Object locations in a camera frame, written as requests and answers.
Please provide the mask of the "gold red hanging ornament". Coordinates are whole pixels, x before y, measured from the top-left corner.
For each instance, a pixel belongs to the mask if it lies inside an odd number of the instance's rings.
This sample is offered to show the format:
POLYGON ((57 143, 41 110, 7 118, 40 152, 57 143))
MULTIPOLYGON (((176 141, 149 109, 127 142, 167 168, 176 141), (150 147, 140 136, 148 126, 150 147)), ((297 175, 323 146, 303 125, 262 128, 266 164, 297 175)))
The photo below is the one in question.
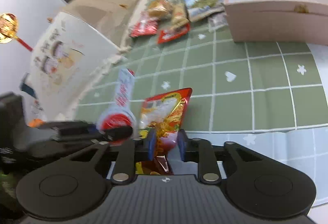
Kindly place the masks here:
POLYGON ((1 22, 0 22, 1 38, 0 38, 0 43, 1 44, 6 44, 6 43, 11 42, 12 40, 16 40, 24 48, 26 48, 28 51, 32 52, 33 48, 17 36, 18 26, 19 26, 18 18, 14 14, 11 14, 11 13, 1 14, 1 22))

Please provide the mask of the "sesame rice bar packet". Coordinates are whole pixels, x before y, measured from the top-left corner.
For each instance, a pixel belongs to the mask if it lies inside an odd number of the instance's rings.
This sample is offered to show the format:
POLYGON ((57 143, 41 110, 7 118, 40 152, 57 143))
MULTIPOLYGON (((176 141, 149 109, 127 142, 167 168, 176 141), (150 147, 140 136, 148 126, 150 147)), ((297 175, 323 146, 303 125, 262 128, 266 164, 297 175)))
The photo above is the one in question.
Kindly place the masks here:
POLYGON ((184 25, 189 23, 185 5, 183 3, 177 3, 173 7, 171 18, 171 30, 178 30, 184 25))

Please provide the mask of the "red yellow noodle snack packet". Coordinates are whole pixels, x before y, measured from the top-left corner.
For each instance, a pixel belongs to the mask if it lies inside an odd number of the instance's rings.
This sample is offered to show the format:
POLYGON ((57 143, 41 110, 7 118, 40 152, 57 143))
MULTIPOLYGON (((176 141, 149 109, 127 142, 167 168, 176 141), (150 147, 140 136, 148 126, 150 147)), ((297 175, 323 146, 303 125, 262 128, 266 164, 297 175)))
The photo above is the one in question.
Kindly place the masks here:
POLYGON ((182 88, 145 99, 141 107, 138 135, 153 138, 147 161, 136 163, 139 175, 172 175, 169 152, 177 145, 183 116, 192 95, 192 88, 182 88))

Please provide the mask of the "round pastry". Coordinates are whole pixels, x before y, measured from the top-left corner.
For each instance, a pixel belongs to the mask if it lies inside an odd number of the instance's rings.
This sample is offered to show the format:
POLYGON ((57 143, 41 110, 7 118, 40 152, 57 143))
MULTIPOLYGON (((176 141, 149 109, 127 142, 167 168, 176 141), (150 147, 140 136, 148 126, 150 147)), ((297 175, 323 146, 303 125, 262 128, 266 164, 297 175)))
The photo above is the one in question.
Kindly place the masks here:
POLYGON ((154 0, 147 7, 147 15, 150 19, 161 20, 171 16, 173 4, 170 0, 154 0))

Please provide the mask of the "silver grey snack packet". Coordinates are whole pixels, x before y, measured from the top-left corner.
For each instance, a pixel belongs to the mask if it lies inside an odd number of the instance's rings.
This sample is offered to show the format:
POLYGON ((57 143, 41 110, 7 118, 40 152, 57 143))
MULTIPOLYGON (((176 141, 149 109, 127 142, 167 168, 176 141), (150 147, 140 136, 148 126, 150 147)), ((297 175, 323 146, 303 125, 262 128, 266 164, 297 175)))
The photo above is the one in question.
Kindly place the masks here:
POLYGON ((209 16, 208 17, 208 25, 209 25, 210 32, 214 32, 216 30, 219 30, 223 27, 228 26, 226 14, 224 12, 220 12, 220 13, 209 16))

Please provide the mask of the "red white snack stick packet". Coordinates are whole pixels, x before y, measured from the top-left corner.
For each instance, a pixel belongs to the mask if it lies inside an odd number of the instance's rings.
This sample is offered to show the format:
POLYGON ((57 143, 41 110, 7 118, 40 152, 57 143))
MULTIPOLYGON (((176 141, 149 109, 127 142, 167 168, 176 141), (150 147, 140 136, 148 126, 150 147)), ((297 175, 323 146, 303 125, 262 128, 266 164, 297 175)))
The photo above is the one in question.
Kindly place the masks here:
POLYGON ((133 135, 136 117, 130 109, 130 99, 134 87, 134 72, 123 68, 118 74, 113 104, 105 109, 96 127, 110 142, 120 142, 133 135))

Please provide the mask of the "white mesh food cover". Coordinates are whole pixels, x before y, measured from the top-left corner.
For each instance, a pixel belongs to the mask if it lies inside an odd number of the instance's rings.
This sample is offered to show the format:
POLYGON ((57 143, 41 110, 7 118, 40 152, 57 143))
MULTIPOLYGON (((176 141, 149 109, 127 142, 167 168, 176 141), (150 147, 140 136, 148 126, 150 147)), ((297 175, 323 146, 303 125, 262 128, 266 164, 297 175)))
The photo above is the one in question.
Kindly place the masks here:
POLYGON ((79 99, 131 47, 148 0, 72 0, 34 46, 30 82, 48 121, 73 117, 79 99))

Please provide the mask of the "pink cardboard box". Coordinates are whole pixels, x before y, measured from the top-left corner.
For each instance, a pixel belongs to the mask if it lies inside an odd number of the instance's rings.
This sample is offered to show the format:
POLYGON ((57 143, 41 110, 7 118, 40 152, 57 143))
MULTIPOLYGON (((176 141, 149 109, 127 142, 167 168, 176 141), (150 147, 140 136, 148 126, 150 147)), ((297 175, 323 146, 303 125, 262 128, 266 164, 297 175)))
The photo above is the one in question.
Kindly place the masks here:
POLYGON ((327 44, 327 0, 223 0, 235 42, 327 44))

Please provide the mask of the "small red sachet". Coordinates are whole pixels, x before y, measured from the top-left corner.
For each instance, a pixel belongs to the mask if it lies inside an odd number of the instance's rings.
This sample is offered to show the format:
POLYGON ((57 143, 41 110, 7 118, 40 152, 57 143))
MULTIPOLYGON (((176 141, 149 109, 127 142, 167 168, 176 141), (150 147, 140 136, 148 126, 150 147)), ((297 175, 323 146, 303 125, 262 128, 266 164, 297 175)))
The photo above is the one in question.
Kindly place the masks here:
POLYGON ((167 43, 170 41, 173 41, 175 39, 178 39, 186 34, 188 34, 190 31, 190 24, 186 24, 183 27, 178 28, 177 30, 160 30, 159 36, 157 39, 158 44, 167 43))

